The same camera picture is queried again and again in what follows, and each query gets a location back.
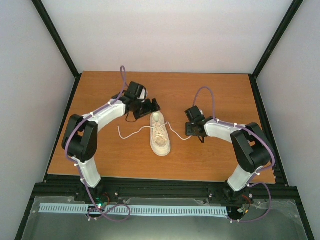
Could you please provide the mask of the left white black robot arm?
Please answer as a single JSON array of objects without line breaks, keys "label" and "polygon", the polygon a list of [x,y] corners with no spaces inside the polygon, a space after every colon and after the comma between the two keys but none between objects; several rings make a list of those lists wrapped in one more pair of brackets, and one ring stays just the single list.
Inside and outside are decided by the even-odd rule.
[{"label": "left white black robot arm", "polygon": [[68,160],[75,164],[80,181],[87,185],[86,195],[92,201],[103,198],[104,188],[99,185],[101,175],[95,163],[98,149],[98,133],[112,121],[133,113],[138,120],[161,108],[155,98],[147,98],[147,89],[136,82],[130,82],[126,89],[113,96],[110,101],[97,110],[85,115],[73,114],[68,121],[62,148]]}]

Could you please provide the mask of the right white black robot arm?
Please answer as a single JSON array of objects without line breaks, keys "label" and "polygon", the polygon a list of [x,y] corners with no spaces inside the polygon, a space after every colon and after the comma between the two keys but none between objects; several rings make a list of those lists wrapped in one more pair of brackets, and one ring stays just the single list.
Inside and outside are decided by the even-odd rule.
[{"label": "right white black robot arm", "polygon": [[187,136],[197,137],[201,143],[207,137],[217,138],[233,146],[237,167],[222,190],[228,202],[235,202],[255,176],[275,164],[274,150],[257,123],[241,125],[212,116],[206,118],[196,105],[187,109],[185,115],[188,119],[185,124]]}]

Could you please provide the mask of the white shoelace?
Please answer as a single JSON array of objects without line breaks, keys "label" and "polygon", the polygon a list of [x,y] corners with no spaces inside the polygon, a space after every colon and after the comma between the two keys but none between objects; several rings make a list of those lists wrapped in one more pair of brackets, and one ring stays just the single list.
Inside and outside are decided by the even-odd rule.
[{"label": "white shoelace", "polygon": [[[176,131],[172,128],[170,122],[168,122],[168,121],[166,121],[164,124],[162,124],[161,127],[167,126],[167,125],[169,126],[170,130],[171,130],[174,134],[176,134],[176,136],[179,137],[182,141],[187,141],[187,140],[189,140],[190,138],[192,138],[192,135],[191,135],[191,136],[187,136],[186,138],[183,138],[181,135],[178,134],[178,132],[176,132]],[[153,130],[153,129],[155,129],[156,127],[149,126],[149,125],[145,125],[145,126],[141,127],[138,131],[135,131],[135,132],[129,134],[128,136],[122,136],[122,134],[121,134],[121,129],[120,129],[120,126],[119,126],[119,125],[117,126],[117,131],[118,131],[119,137],[120,137],[122,140],[126,140],[126,139],[129,139],[130,137],[132,137],[132,136],[140,133],[143,129],[147,129],[147,128],[150,129],[150,130]]]}]

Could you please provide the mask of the white sneaker shoe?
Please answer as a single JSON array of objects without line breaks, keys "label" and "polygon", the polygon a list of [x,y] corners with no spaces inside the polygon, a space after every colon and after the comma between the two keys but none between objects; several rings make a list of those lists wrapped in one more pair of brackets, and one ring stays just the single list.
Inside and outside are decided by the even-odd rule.
[{"label": "white sneaker shoe", "polygon": [[171,142],[164,115],[160,111],[151,114],[150,127],[150,147],[152,151],[157,156],[167,156],[171,151]]}]

